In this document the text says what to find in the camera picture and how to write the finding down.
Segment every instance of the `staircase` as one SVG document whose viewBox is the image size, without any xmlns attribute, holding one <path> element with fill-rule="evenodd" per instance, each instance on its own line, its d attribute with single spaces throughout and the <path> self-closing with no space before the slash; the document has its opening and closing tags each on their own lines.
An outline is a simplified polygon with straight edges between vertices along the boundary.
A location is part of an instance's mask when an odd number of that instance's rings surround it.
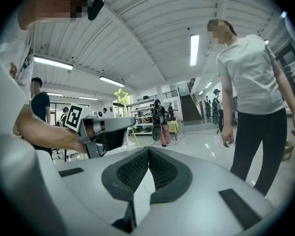
<svg viewBox="0 0 295 236">
<path fill-rule="evenodd" d="M 181 96 L 180 102 L 184 122 L 202 119 L 191 95 Z"/>
</svg>

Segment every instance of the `ceiling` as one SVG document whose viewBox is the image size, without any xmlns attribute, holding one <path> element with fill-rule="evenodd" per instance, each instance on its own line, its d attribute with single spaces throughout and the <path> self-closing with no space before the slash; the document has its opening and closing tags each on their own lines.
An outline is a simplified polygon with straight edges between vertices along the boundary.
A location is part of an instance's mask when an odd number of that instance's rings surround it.
<svg viewBox="0 0 295 236">
<path fill-rule="evenodd" d="M 207 35 L 212 18 L 228 20 L 239 37 L 258 34 L 273 51 L 289 41 L 282 10 L 271 0 L 106 0 L 94 21 L 36 23 L 34 54 L 74 65 L 72 71 L 35 63 L 45 90 L 64 96 L 115 99 L 117 86 L 129 94 L 195 77 L 216 79 L 215 60 L 223 46 Z M 190 35 L 199 34 L 197 64 L 190 66 Z"/>
</svg>

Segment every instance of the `yellow star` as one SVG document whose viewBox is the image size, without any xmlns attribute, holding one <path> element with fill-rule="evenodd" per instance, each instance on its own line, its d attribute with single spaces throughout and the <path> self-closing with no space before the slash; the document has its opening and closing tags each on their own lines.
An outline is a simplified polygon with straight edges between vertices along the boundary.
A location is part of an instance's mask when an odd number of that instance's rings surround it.
<svg viewBox="0 0 295 236">
<path fill-rule="evenodd" d="M 119 102 L 123 102 L 124 104 L 126 104 L 126 102 L 127 102 L 127 96 L 128 96 L 128 93 L 127 93 L 127 92 L 123 92 L 123 91 L 119 88 L 119 91 L 118 91 L 118 92 L 114 92 L 114 95 L 118 96 L 118 101 L 119 101 Z"/>
</svg>

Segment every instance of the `black rectangular strip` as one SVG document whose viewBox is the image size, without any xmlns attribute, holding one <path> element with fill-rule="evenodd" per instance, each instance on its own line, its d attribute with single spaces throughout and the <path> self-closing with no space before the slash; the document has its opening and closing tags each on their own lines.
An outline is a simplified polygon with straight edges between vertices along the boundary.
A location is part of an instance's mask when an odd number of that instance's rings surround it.
<svg viewBox="0 0 295 236">
<path fill-rule="evenodd" d="M 65 170 L 65 171 L 59 171 L 59 174 L 61 177 L 67 177 L 70 175 L 74 175 L 80 172 L 83 172 L 84 170 L 81 168 L 74 168 L 74 169 L 70 169 L 70 170 Z"/>
<path fill-rule="evenodd" d="M 233 189 L 219 191 L 219 194 L 245 230 L 261 220 L 254 210 Z"/>
</svg>

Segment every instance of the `yellow tablecloth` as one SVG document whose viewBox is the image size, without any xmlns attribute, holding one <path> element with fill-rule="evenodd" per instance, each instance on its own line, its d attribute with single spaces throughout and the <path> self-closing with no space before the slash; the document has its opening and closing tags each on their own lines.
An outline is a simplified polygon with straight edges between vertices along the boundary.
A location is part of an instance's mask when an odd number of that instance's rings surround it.
<svg viewBox="0 0 295 236">
<path fill-rule="evenodd" d="M 170 133 L 178 133 L 179 125 L 176 120 L 168 122 L 168 129 Z"/>
</svg>

